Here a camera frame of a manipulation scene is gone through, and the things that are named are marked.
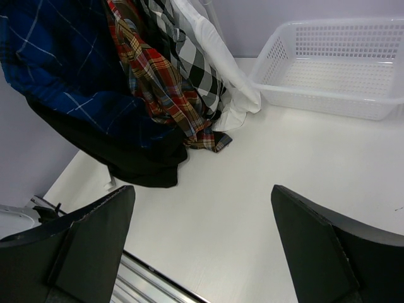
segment basket bottom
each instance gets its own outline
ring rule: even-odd
[[[337,59],[294,59],[278,74],[279,86],[366,97],[388,97],[395,65]]]

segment plaid shirt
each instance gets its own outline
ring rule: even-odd
[[[14,89],[136,146],[172,131],[131,95],[100,1],[0,4],[0,61]]]
[[[194,88],[139,35],[144,27],[136,7],[126,0],[107,0],[107,17],[124,70],[134,95],[142,94],[155,121],[176,123],[185,133],[185,144],[218,152],[230,137],[211,130],[212,122],[202,118],[206,105]]]
[[[172,44],[170,49],[175,50],[175,53],[170,53],[170,62],[195,87],[203,102],[210,108],[208,116],[213,116],[225,89],[220,75],[209,65],[184,31],[176,26],[170,1],[140,0],[140,3],[149,18],[169,37]]]

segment red plaid shirt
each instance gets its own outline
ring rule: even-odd
[[[143,22],[134,4],[130,0],[107,0],[107,4],[110,33],[128,73],[132,93],[144,98],[153,119],[177,124],[187,137],[184,143],[191,148],[218,152],[229,144],[232,139],[213,132],[212,122],[203,118],[208,109],[196,90],[166,58],[141,39]]]

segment hanging clothes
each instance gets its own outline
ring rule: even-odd
[[[222,76],[230,92],[231,101],[225,106],[222,116],[213,128],[217,131],[227,131],[242,126],[247,112],[256,113],[261,109],[259,92],[239,69],[213,24],[201,16],[188,0],[170,2],[179,28],[203,51]]]
[[[138,0],[145,13],[158,25],[164,36],[170,41],[172,65],[188,79],[209,107],[208,117],[219,118],[217,114],[220,97],[225,87],[220,75],[206,61],[202,52],[189,37],[175,24],[172,6],[168,0]]]
[[[120,179],[144,186],[177,184],[177,164],[186,158],[184,136],[153,121],[143,99],[131,95],[102,3],[0,4],[1,66],[34,111]],[[167,147],[161,142],[168,136]],[[169,175],[151,177],[165,169]]]
[[[134,95],[144,96],[153,119],[177,124],[185,133],[185,144],[219,152],[232,140],[213,132],[212,122],[203,118],[206,105],[194,88],[155,49],[140,37],[144,27],[134,4],[126,0],[107,0],[109,28]]]

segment blue plaid shirt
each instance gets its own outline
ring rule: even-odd
[[[136,146],[172,128],[133,97],[100,0],[0,0],[0,61],[24,96]]]

